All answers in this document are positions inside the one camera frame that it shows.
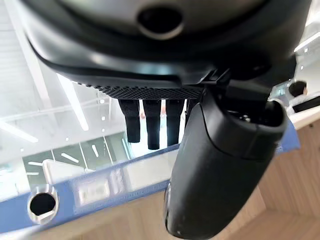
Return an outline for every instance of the person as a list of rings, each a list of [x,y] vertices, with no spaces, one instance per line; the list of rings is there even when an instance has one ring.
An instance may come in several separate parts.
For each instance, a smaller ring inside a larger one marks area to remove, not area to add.
[[[289,86],[289,93],[294,97],[289,101],[289,107],[286,109],[287,114],[290,116],[295,113],[293,107],[309,101],[313,98],[319,97],[320,92],[308,94],[307,82],[304,80],[297,80]]]

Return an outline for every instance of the black mesh fabric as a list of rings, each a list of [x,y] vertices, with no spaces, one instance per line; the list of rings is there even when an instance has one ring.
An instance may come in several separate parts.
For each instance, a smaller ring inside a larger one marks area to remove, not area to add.
[[[203,91],[202,87],[192,86],[184,88],[96,86],[95,88],[111,98],[128,100],[197,99]]]

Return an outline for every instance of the blue binder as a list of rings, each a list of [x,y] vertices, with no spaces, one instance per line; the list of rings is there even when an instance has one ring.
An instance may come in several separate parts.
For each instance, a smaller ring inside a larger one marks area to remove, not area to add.
[[[40,226],[37,231],[61,225],[104,208],[118,206],[164,191],[169,183],[169,177],[155,184],[135,189],[129,181],[126,168],[134,163],[175,151],[178,148],[179,145],[174,145],[106,169],[54,184],[53,187],[59,198],[57,213],[49,224]],[[299,138],[290,122],[276,153],[289,152],[298,148],[300,148]],[[0,202],[0,233],[37,225],[28,214],[27,203],[30,197],[31,194],[26,193]]]

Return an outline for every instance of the ceiling light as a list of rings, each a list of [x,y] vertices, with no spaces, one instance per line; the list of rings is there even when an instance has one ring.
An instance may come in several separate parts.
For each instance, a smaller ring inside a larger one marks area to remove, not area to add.
[[[38,172],[27,172],[26,173],[28,176],[38,176],[39,173]]]
[[[94,145],[94,144],[93,144],[91,147],[92,147],[92,150],[93,150],[93,152],[94,152],[95,156],[98,158],[98,157],[99,157],[99,154],[98,154],[98,151],[97,151],[96,145]]]
[[[79,163],[79,160],[78,159],[75,159],[74,157],[72,157],[72,156],[70,156],[70,155],[68,155],[68,154],[66,154],[66,153],[61,153],[61,156],[62,157],[64,157],[64,158],[66,158],[66,159],[69,159],[70,161],[72,161],[72,162],[75,162],[75,163]]]
[[[3,176],[4,174],[8,173],[8,169],[4,168],[0,170],[0,176]]]
[[[313,42],[314,40],[316,40],[317,38],[320,37],[320,32],[317,32],[315,35],[313,35],[312,37],[309,37],[307,40],[303,41],[302,43],[300,43],[294,50],[294,52],[299,51],[300,49],[304,48],[305,46],[307,46],[309,43]]]
[[[42,166],[42,162],[36,162],[36,161],[29,161],[28,162],[29,165],[33,165],[33,166]]]
[[[0,129],[7,131],[8,133],[11,133],[13,135],[16,135],[16,136],[18,136],[24,140],[27,140],[31,143],[39,142],[39,140],[36,137],[31,136],[28,133],[26,133],[26,132],[16,128],[15,126],[12,126],[12,125],[6,123],[6,122],[0,121]]]
[[[312,24],[313,22],[315,22],[316,20],[318,20],[318,18],[320,18],[320,11],[317,12],[315,15],[313,15],[313,17],[311,17],[311,18],[305,23],[305,26],[309,26],[310,24]]]
[[[76,94],[76,91],[75,91],[73,84],[71,83],[71,81],[68,78],[66,78],[60,74],[57,74],[57,76],[58,76],[58,79],[61,83],[61,86],[62,86],[70,104],[71,104],[71,107],[73,108],[73,111],[79,120],[79,123],[80,123],[82,129],[84,131],[88,131],[89,126],[88,126],[86,117],[84,115],[84,112],[82,111],[82,108],[81,108],[81,105],[80,105],[80,102],[77,97],[77,94]]]

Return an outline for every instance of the metal grommet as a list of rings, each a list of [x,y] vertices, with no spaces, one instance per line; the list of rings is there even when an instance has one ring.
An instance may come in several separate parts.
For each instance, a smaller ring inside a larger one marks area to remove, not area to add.
[[[29,218],[35,224],[46,225],[56,216],[59,208],[59,197],[51,185],[37,186],[27,203]]]

